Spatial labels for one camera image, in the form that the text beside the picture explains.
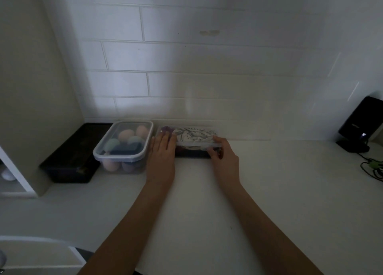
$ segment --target white countertop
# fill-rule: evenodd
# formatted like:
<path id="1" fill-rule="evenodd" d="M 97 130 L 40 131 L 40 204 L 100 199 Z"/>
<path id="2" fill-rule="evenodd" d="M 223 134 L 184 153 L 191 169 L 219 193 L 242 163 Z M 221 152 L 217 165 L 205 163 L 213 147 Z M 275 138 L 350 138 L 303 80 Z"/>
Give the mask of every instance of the white countertop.
<path id="1" fill-rule="evenodd" d="M 241 182 L 325 274 L 383 270 L 383 183 L 333 142 L 232 141 Z M 366 156 L 383 160 L 371 145 Z M 63 240 L 95 251 L 126 214 L 145 175 L 99 169 L 89 184 L 54 185 L 35 200 L 0 199 L 0 235 Z M 176 159 L 176 179 L 138 271 L 149 275 L 262 273 L 209 160 Z"/>

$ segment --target black container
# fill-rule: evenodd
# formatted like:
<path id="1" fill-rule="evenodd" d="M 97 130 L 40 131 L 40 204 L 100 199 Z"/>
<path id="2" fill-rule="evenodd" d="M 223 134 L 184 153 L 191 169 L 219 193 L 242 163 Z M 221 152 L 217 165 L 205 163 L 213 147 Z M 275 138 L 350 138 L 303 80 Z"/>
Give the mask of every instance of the black container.
<path id="1" fill-rule="evenodd" d="M 40 168 L 55 183 L 88 183 L 100 162 L 94 159 L 93 149 L 109 130 L 109 123 L 85 123 Z"/>

